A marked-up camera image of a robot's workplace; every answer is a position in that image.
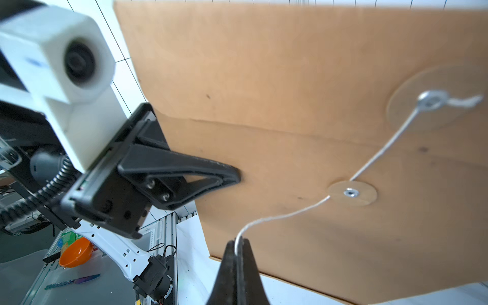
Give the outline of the brown kraft file bag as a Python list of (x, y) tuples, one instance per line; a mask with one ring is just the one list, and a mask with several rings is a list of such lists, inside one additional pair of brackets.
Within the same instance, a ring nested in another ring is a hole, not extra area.
[(241, 171), (196, 201), (210, 254), (247, 223), (266, 275), (355, 304), (487, 280), (487, 94), (478, 9), (117, 1), (171, 150)]

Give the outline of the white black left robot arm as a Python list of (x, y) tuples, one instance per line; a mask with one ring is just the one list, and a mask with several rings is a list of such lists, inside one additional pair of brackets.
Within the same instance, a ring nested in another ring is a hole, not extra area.
[(89, 16), (38, 1), (1, 2), (1, 167), (27, 191), (1, 226), (52, 208), (134, 284), (163, 301), (169, 257), (136, 247), (152, 207), (175, 210), (240, 182), (229, 165), (172, 151), (149, 104), (127, 116), (113, 55)]

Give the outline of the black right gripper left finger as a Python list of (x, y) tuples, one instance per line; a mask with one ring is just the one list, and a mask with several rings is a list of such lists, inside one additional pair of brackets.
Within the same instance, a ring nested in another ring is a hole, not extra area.
[(237, 304), (235, 240), (227, 243), (206, 305)]

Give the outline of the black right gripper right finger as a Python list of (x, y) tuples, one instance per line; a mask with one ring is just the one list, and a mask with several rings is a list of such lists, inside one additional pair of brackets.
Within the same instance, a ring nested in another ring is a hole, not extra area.
[(246, 238), (240, 238), (238, 244), (238, 304), (270, 305), (250, 242)]

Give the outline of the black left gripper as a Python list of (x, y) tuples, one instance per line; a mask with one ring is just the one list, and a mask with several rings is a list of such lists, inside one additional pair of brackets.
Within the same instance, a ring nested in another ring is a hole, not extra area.
[(137, 240), (151, 203), (175, 210), (241, 182), (239, 169), (217, 161), (139, 144), (151, 104), (140, 104), (60, 202), (71, 216)]

